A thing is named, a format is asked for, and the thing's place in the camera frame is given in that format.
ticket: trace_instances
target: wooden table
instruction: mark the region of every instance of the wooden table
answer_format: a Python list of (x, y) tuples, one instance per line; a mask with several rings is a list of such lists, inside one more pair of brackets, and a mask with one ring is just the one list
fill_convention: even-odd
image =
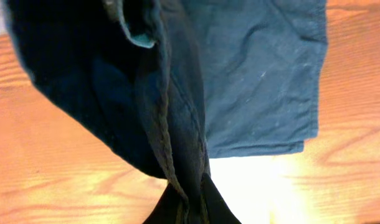
[[(380, 0), (329, 0), (327, 15), (319, 136), (301, 154), (212, 161), (244, 223), (380, 222)], [(223, 176), (229, 163), (247, 171)], [(0, 223), (141, 223), (165, 184), (47, 101), (0, 36)]]

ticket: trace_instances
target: dark blue fabric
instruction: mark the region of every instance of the dark blue fabric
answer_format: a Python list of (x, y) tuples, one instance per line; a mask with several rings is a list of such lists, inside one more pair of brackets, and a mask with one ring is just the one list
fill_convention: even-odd
[(237, 223), (214, 205), (209, 157), (300, 152), (317, 135), (325, 1), (143, 1), (151, 49), (133, 45), (102, 0), (5, 0), (5, 19), (39, 91), (131, 165), (168, 179), (177, 205), (162, 198), (157, 217)]
[(182, 0), (196, 30), (211, 158), (300, 152), (318, 131), (325, 0)]

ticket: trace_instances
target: dark navy cloth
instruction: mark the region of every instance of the dark navy cloth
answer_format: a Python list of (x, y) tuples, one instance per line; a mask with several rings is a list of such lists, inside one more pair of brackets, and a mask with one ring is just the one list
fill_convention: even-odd
[(5, 0), (21, 65), (114, 153), (168, 180), (147, 223), (238, 223), (209, 157), (300, 152), (316, 136), (324, 0), (113, 0), (112, 16), (103, 1)]

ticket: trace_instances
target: black fabric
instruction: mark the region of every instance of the black fabric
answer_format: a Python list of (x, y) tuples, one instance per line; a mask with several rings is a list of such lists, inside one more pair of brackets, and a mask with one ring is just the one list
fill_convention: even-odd
[(102, 0), (5, 0), (5, 20), (39, 91), (131, 165), (168, 179), (148, 223), (238, 223), (209, 156), (301, 151), (316, 134), (324, 2), (142, 1), (131, 26), (144, 22), (130, 30), (147, 30), (150, 49)]

